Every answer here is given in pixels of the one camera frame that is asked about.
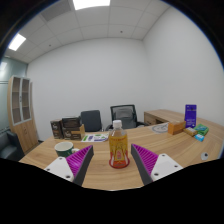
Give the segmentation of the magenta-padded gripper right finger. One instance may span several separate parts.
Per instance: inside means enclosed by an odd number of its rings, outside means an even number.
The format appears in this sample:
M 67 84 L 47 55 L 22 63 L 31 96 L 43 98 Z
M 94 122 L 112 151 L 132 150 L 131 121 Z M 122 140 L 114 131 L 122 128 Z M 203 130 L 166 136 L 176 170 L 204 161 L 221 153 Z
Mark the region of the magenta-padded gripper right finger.
M 157 155 L 136 144 L 131 145 L 131 154 L 144 185 L 148 185 L 182 169 L 182 166 L 167 154 Z

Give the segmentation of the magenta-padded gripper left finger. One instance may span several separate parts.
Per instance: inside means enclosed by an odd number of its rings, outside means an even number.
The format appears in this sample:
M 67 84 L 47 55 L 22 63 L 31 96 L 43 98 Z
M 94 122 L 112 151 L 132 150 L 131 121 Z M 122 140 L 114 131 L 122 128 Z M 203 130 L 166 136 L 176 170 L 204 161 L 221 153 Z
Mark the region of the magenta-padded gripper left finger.
M 90 145 L 67 158 L 58 157 L 45 171 L 81 186 L 93 155 L 93 146 Z

